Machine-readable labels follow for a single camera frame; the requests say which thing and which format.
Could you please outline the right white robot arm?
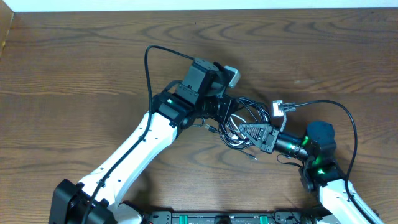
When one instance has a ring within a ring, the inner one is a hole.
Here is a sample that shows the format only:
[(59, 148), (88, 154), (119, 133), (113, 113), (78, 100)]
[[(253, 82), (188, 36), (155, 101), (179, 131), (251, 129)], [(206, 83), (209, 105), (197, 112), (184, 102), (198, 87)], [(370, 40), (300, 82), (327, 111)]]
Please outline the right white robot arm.
[(269, 123), (242, 123), (238, 126), (256, 147), (266, 153), (279, 152), (302, 162), (299, 165), (303, 187), (315, 194), (322, 212), (310, 212), (313, 223), (382, 223), (346, 180), (335, 159), (335, 130), (325, 121), (314, 121), (301, 138), (282, 132)]

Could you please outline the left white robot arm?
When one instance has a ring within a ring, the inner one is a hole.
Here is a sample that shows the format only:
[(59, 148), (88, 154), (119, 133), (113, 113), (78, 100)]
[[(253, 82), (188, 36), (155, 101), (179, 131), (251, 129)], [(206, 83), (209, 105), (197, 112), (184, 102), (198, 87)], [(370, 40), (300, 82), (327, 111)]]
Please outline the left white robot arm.
[(136, 130), (77, 184), (55, 188), (49, 223), (140, 223), (142, 215), (122, 199), (150, 162), (196, 119), (226, 121), (238, 103), (225, 91), (240, 72), (196, 58), (183, 80), (171, 81), (152, 98)]

